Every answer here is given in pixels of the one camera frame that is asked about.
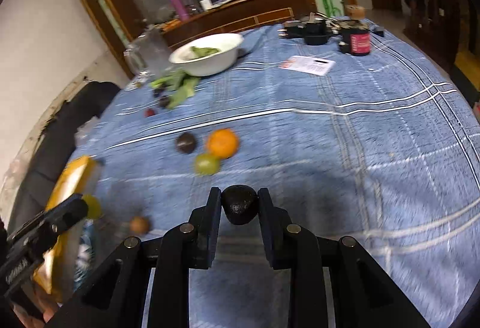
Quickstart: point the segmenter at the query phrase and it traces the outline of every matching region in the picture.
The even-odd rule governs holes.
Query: orange fruit
[[[220,159],[233,156],[239,148],[239,138],[230,129],[215,130],[208,137],[207,150]]]

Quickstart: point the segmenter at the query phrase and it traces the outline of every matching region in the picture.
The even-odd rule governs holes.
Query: pink bottle
[[[172,3],[173,7],[177,11],[177,14],[180,17],[180,20],[182,20],[182,22],[188,20],[189,15],[188,15],[185,7],[182,4],[182,1],[181,0],[170,0],[170,2]]]

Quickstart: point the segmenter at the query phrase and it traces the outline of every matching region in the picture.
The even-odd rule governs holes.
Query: bowl
[[[209,35],[195,39],[195,41],[176,49],[170,55],[169,61],[174,64],[174,67],[181,68],[192,76],[210,76],[224,71],[235,63],[238,57],[238,48],[242,42],[243,37],[240,34]],[[212,47],[220,49],[220,51],[203,58],[189,60],[192,46]]]

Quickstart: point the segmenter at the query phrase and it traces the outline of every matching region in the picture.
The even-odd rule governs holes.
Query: table
[[[145,118],[147,87],[121,92],[74,157],[105,162],[96,195],[108,219],[97,262],[148,215],[147,238],[185,222],[212,186],[267,187],[275,206],[318,236],[352,235],[432,327],[446,327],[480,278],[480,126],[456,88],[416,49],[386,32],[372,52],[340,54],[335,39],[307,46],[279,26],[244,33],[249,50],[201,80],[172,111]],[[279,69],[292,55],[336,62],[325,76]],[[229,127],[239,152],[200,177],[175,150],[183,131],[199,141]],[[190,326],[286,326],[288,272],[267,265],[257,220],[220,223],[208,271],[190,273]]]

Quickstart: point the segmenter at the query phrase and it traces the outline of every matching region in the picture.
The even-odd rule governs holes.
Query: small red fruit
[[[154,115],[156,115],[157,113],[155,112],[155,110],[153,110],[152,108],[147,108],[145,110],[145,117],[148,118],[148,117],[153,117]]]

